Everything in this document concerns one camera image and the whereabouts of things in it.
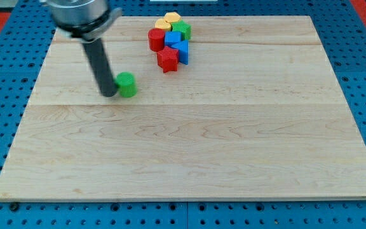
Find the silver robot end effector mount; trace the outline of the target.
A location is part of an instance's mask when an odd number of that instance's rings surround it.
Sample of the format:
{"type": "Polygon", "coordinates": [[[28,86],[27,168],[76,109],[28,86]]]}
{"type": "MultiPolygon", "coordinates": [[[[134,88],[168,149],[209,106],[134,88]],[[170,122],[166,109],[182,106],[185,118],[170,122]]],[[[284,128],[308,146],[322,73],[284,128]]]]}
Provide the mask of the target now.
{"type": "Polygon", "coordinates": [[[43,0],[55,25],[66,36],[93,42],[122,16],[121,8],[111,8],[108,0],[43,0]]]}

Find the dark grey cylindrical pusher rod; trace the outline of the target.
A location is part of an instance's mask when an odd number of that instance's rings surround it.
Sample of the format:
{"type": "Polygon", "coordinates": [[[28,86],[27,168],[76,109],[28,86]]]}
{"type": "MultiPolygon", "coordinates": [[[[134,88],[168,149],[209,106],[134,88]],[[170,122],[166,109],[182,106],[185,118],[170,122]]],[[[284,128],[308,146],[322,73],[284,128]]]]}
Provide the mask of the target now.
{"type": "Polygon", "coordinates": [[[118,91],[118,86],[114,82],[102,39],[98,38],[91,43],[83,43],[83,50],[101,95],[104,97],[114,96],[118,91]]]}

